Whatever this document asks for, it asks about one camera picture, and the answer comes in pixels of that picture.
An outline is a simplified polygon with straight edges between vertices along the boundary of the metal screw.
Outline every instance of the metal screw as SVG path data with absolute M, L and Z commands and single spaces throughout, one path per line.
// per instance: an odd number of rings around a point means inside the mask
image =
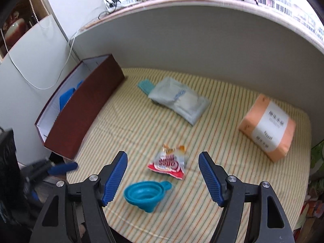
M 56 183 L 56 186 L 57 187 L 61 187 L 61 186 L 64 186 L 64 181 L 58 181 L 57 183 Z
M 235 183 L 235 182 L 237 181 L 237 178 L 236 178 L 234 175 L 230 175 L 230 176 L 228 177 L 228 180 L 229 180 L 230 182 L 232 182 L 232 183 Z
M 90 181 L 97 181 L 98 180 L 98 175 L 91 175 L 89 177 Z
M 269 188 L 270 184 L 267 181 L 262 182 L 262 186 L 265 188 Z

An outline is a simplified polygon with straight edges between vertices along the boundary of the white cable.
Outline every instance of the white cable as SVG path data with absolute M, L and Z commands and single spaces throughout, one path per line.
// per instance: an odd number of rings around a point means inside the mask
M 34 88 L 37 88 L 37 89 L 39 89 L 39 90 L 47 90 L 47 89 L 53 88 L 53 87 L 56 85 L 56 83 L 59 81 L 59 79 L 60 79 L 60 77 L 61 77 L 61 74 L 62 74 L 62 72 L 63 72 L 63 69 L 64 69 L 66 63 L 68 62 L 69 58 L 70 58 L 71 51 L 72 51 L 72 47 L 73 47 L 73 44 L 74 44 L 74 40 L 75 40 L 75 38 L 76 38 L 76 35 L 75 35 L 74 38 L 73 38 L 73 42 L 72 42 L 72 45 L 71 45 L 71 48 L 70 48 L 69 55 L 68 55 L 68 57 L 67 57 L 67 60 L 65 61 L 65 64 L 64 64 L 63 68 L 61 69 L 60 75 L 59 75 L 59 77 L 57 78 L 56 82 L 55 82 L 52 86 L 50 86 L 50 87 L 48 87 L 48 88 L 39 88 L 39 87 L 35 86 L 33 83 L 31 83 L 30 81 L 28 81 L 28 79 L 24 76 L 24 74 L 20 71 L 20 69 L 19 69 L 19 68 L 17 67 L 17 65 L 14 63 L 14 61 L 12 60 L 12 57 L 10 56 L 10 53 L 9 53 L 9 50 L 8 50 L 7 44 L 6 44 L 6 42 L 5 42 L 5 39 L 4 39 L 4 35 L 3 35 L 3 32 L 2 32 L 2 29 L 0 29 L 0 31 L 1 31 L 1 35 L 2 35 L 3 41 L 4 41 L 4 46 L 5 46 L 5 48 L 7 49 L 8 56 L 9 56 L 9 58 L 10 58 L 12 64 L 13 64 L 13 65 L 15 66 L 15 68 L 19 71 L 19 73 L 22 75 L 22 77 L 23 77 L 23 78 L 24 78 L 24 79 L 25 79 L 25 80 L 26 80 L 30 85 L 32 85 Z
M 88 17 L 88 16 L 89 16 L 89 15 L 90 15 L 94 10 L 97 10 L 97 9 L 99 9 L 100 7 L 101 7 L 101 6 L 98 6 L 97 8 L 93 9 L 90 13 L 87 14 L 87 16 L 86 16 L 84 19 L 86 19 L 86 18 L 87 18 L 87 17 Z M 69 60 L 69 58 L 70 58 L 70 56 L 71 56 L 72 47 L 73 47 L 74 41 L 75 41 L 75 39 L 76 39 L 76 37 L 77 37 L 77 34 L 79 33 L 81 27 L 83 27 L 83 26 L 84 26 L 84 25 L 83 25 L 83 23 L 82 23 L 82 25 L 79 27 L 79 29 L 77 30 L 77 32 L 72 36 L 72 37 L 74 37 L 74 38 L 73 38 L 73 41 L 72 41 L 72 44 L 71 44 L 70 52 L 69 52 L 69 55 L 68 55 L 68 57 L 67 57 L 67 59 L 66 59 L 66 61 L 65 61 L 64 66 L 63 66 L 62 69 L 61 69 L 60 75 L 59 75 L 59 77 L 57 78 L 56 82 L 55 82 L 52 86 L 50 86 L 50 87 L 48 87 L 48 88 L 39 88 L 39 87 L 36 87 L 33 83 L 29 82 L 28 79 L 26 79 L 26 77 L 22 74 L 22 72 L 21 72 L 20 69 L 17 67 L 17 65 L 14 63 L 14 61 L 12 60 L 12 57 L 10 56 L 10 53 L 9 53 L 9 50 L 8 50 L 7 44 L 6 44 L 5 39 L 4 39 L 4 35 L 3 35 L 3 32 L 2 32 L 2 28 L 0 28 L 0 32 L 1 32 L 1 35 L 2 35 L 2 38 L 3 38 L 3 41 L 4 41 L 4 46 L 5 46 L 6 50 L 7 50 L 8 56 L 9 56 L 9 58 L 10 58 L 12 64 L 15 66 L 15 68 L 18 70 L 18 72 L 22 75 L 22 77 L 23 77 L 23 78 L 24 78 L 24 79 L 25 79 L 25 80 L 26 80 L 30 85 L 32 85 L 34 88 L 39 89 L 39 90 L 47 90 L 47 89 L 53 88 L 53 87 L 56 85 L 56 83 L 59 81 L 59 79 L 60 79 L 60 77 L 61 77 L 61 74 L 62 74 L 62 72 L 63 72 L 63 69 L 64 69 L 65 65 L 67 64 L 67 62 L 68 62 L 68 60 Z

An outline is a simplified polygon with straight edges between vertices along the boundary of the blue clamp handle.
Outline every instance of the blue clamp handle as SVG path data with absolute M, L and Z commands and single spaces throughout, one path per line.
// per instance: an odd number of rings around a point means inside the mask
M 55 165 L 52 168 L 48 169 L 47 172 L 49 175 L 63 175 L 77 168 L 78 168 L 78 164 L 76 162 L 72 162 L 67 164 Z
M 215 165 L 207 152 L 199 154 L 198 165 L 212 200 L 220 207 L 224 207 L 227 199 L 227 173 L 223 167 Z
M 99 173 L 101 206 L 111 202 L 127 168 L 128 158 L 124 151 L 119 151 L 110 165 L 105 165 Z

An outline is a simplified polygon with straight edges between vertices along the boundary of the blue collapsible funnel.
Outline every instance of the blue collapsible funnel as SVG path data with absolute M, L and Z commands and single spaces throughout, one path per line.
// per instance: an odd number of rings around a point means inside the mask
M 171 189 L 171 187 L 172 184 L 167 181 L 161 183 L 154 181 L 135 183 L 125 189 L 124 197 L 130 204 L 151 213 L 163 199 L 166 190 Z

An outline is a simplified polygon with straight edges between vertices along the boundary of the blue gripper pad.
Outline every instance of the blue gripper pad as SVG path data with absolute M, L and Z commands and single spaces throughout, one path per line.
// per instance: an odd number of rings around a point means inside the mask
M 210 196 L 212 197 L 212 200 L 219 206 L 223 206 L 224 198 L 222 195 L 221 184 L 203 153 L 199 154 L 198 165 L 207 185 Z
M 116 163 L 115 168 L 113 169 L 112 173 L 110 174 L 108 180 L 105 183 L 104 194 L 101 199 L 103 205 L 106 206 L 109 202 L 113 201 L 119 184 L 126 171 L 127 161 L 127 154 L 125 152 L 122 152 L 122 155 Z

